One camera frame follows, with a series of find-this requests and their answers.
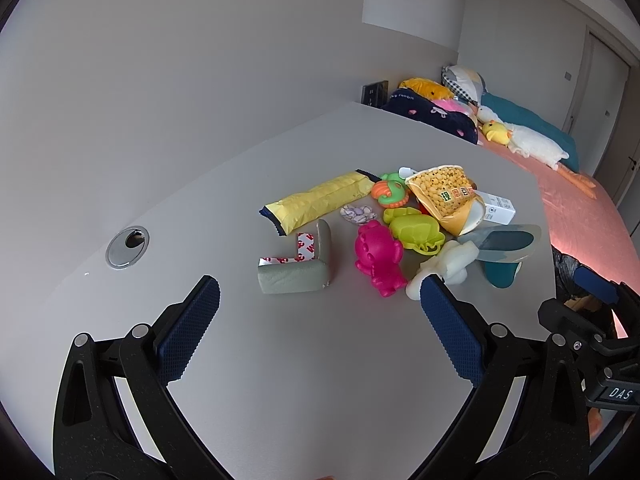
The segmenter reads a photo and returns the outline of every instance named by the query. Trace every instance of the gray tabletop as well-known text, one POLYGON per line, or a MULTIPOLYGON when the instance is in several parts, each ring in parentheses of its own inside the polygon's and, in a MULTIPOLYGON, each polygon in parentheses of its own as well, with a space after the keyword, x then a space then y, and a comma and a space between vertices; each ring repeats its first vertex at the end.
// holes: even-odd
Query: gray tabletop
MULTIPOLYGON (((513 222, 543 231, 510 288, 493 288, 475 262, 466 282, 451 290, 488 322, 545 338, 536 312, 555 288, 535 178, 481 146, 351 104, 255 146, 132 221, 149 230, 151 242, 130 269, 107 268, 102 248, 69 276, 30 335, 47 352, 27 348, 3 369, 3 379, 15 384, 18 428, 50 463, 53 407, 73 336, 124 336, 210 274, 220 282, 220 310, 169 389, 228 471, 239 480, 407 478, 453 420, 470 383, 456 375, 419 302, 404 292, 381 298, 354 268, 356 226, 337 212, 325 217, 334 240, 332 284, 263 295, 258 257, 287 255, 293 241, 278 237, 258 210, 357 168, 382 174, 441 164, 463 166, 479 189, 513 202, 513 222)), ((421 257, 405 254, 402 267, 411 276, 421 257)), ((121 391, 142 444, 154 452, 130 394, 121 391)), ((486 452, 497 450, 499 433, 486 452)))

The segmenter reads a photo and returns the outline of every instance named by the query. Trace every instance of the lime green plastic toy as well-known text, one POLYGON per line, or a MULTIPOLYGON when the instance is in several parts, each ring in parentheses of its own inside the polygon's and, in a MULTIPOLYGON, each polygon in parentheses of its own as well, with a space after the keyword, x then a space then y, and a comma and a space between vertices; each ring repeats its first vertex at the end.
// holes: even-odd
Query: lime green plastic toy
POLYGON ((402 242, 405 249, 433 256, 440 252, 444 244, 444 233, 440 232, 438 221, 413 207, 385 209, 383 220, 389 224, 391 234, 402 242))

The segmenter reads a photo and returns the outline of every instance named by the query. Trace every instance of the small white carton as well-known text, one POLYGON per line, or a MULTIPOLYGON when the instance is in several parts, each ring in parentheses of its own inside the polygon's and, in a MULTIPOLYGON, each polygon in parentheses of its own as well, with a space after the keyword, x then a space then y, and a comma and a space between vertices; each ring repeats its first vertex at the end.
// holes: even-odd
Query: small white carton
POLYGON ((502 225, 507 225, 511 222, 511 219, 516 214, 516 209, 513 207, 511 200, 482 191, 476 191, 476 193, 482 197, 486 205, 485 220, 502 225))

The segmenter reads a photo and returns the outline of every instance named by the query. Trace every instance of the yellow snack bag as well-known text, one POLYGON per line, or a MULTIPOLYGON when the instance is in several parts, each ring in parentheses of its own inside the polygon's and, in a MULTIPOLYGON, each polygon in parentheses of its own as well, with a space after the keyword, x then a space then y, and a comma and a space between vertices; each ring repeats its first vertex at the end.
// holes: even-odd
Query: yellow snack bag
POLYGON ((484 217, 484 201, 461 166, 438 166, 405 180, 420 203, 454 236, 468 233, 484 217))

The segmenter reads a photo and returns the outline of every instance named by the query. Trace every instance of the pink bear toy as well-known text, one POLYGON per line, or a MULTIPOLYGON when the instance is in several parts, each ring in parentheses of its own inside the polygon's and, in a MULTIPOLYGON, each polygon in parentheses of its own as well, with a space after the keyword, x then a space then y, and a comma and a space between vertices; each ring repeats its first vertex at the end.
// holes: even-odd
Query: pink bear toy
POLYGON ((408 283, 400 271, 402 243, 394 240, 391 231, 377 220, 372 220, 358 229, 355 244, 356 268, 371 276, 371 285, 380 291, 380 296, 391 296, 408 283))

